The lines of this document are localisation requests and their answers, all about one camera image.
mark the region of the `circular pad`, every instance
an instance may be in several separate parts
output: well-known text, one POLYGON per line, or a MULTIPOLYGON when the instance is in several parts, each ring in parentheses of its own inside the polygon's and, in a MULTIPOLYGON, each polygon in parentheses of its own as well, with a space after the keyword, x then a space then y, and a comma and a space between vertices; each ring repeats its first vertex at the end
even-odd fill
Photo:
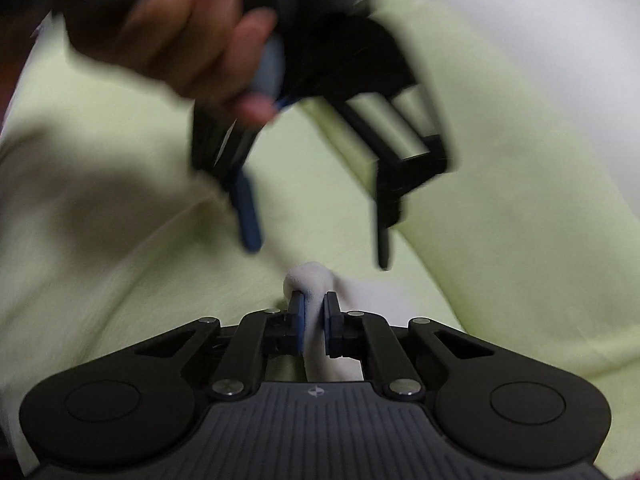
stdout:
POLYGON ((107 422, 129 415, 140 403, 140 392, 120 381, 84 384, 66 398, 71 416, 84 422, 107 422))
POLYGON ((503 384, 491 394, 491 406, 498 415, 536 426, 548 424, 564 413, 562 395, 544 384, 520 382, 503 384))

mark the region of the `finger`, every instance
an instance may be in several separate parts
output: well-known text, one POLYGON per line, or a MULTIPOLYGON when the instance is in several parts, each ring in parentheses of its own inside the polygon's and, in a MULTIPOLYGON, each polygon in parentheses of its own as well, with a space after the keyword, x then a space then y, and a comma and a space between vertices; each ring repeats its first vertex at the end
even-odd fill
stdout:
POLYGON ((184 88, 222 53, 241 12, 242 0, 194 0, 186 28, 156 57, 148 74, 184 88))
POLYGON ((223 105, 226 115, 237 118, 244 126, 261 128, 272 121, 278 110, 265 95, 248 92, 223 105))
POLYGON ((140 0, 112 46, 113 62, 144 72, 184 28, 193 0, 140 0))
POLYGON ((276 15, 271 9, 248 12, 234 29, 230 42, 218 61, 181 94, 219 104, 245 90, 260 65, 264 43, 275 23, 276 15))

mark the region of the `white wall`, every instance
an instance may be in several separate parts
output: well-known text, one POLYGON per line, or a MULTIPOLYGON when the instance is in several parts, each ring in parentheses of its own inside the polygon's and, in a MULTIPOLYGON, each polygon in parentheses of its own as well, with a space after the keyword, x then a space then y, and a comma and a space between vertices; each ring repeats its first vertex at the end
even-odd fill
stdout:
POLYGON ((537 81, 640 214, 640 0, 440 0, 537 81))

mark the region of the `green blanket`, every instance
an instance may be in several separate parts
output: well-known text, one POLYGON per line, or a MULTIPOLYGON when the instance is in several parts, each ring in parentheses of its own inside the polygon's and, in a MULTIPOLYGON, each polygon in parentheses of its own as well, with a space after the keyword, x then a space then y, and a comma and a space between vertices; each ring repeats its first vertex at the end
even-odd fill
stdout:
MULTIPOLYGON (((598 464, 638 469, 638 219, 580 133, 497 49, 439 4, 382 3, 378 18, 428 70, 456 159, 410 196, 399 231, 466 330, 593 380, 613 408, 598 464)), ((368 152, 327 106, 305 109, 369 187, 368 152)))

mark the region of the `logo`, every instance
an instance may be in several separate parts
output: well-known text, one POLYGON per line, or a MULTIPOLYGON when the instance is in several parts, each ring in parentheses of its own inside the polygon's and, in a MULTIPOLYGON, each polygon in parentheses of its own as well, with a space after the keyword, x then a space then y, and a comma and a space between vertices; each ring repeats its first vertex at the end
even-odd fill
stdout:
POLYGON ((313 388, 309 388, 306 392, 316 399, 324 395, 324 390, 317 384, 313 388))

